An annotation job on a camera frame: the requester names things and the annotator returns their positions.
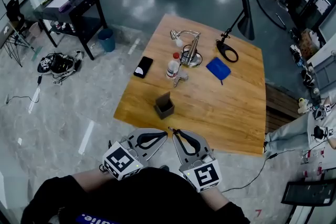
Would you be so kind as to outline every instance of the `trash bin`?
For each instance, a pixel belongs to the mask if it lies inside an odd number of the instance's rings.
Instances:
[[[111,52],[115,49],[113,31],[111,29],[103,29],[98,33],[99,43],[102,45],[106,52]]]
[[[34,36],[38,37],[41,34],[40,27],[38,23],[33,23],[29,29],[29,32]]]

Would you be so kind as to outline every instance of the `wooden bench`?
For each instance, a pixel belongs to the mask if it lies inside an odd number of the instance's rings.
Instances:
[[[292,122],[298,114],[298,101],[266,84],[266,128],[265,133],[273,132]]]

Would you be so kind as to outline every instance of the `blue trash can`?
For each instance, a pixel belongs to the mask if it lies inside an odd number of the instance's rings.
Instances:
[[[114,35],[112,29],[103,29],[98,33],[99,43],[102,45],[106,52],[111,52],[115,49]]]

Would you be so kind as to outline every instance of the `concrete floor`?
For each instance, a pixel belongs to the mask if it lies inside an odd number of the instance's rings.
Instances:
[[[294,89],[293,73],[298,69],[289,54],[288,36],[269,23],[254,0],[250,1],[256,32],[254,44],[263,48],[266,77]],[[95,61],[85,56],[80,71],[65,80],[61,87],[52,83],[51,76],[44,76],[39,102],[30,111],[30,101],[27,99],[14,99],[9,105],[0,107],[0,143],[5,143],[28,174],[30,199],[48,178],[98,167],[102,154],[107,150],[108,140],[117,141],[134,130],[133,126],[115,120],[113,114],[151,32],[164,13],[177,14],[224,30],[241,9],[240,0],[102,2],[110,27],[115,30],[116,50],[105,54],[96,43],[92,49]],[[268,12],[277,11],[285,23],[291,25],[289,16],[275,3],[272,7],[265,5],[265,8]],[[233,34],[242,38],[237,29],[234,29]],[[129,54],[136,39],[140,39],[139,45]],[[43,48],[35,61],[31,60],[32,51],[21,49],[23,68],[10,59],[5,50],[0,51],[0,100],[4,100],[7,94],[34,95],[38,77],[36,68],[42,56],[53,51],[74,54],[76,49],[82,49],[77,38],[66,36],[55,50],[45,33],[31,43],[35,48]],[[78,153],[79,146],[90,128],[92,132],[85,152],[81,155]],[[19,138],[22,139],[21,145],[18,143]],[[222,191],[248,183],[258,174],[264,162],[263,157],[225,152],[216,152],[216,156],[223,176],[219,186]],[[153,156],[151,164],[154,167],[167,164],[172,172],[178,173],[180,161],[171,139]],[[299,178],[298,167],[298,152],[281,154],[267,161],[260,177],[250,186],[231,190],[225,196],[241,206],[252,223],[284,223],[291,206],[280,202],[286,183]],[[22,208],[10,210],[8,214],[15,223],[20,219]]]

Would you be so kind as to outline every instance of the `blue pouch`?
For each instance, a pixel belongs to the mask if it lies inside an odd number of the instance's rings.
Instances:
[[[208,63],[206,68],[209,69],[210,72],[221,81],[222,85],[223,80],[231,73],[231,70],[228,68],[228,66],[224,64],[218,57],[215,57],[210,63]]]

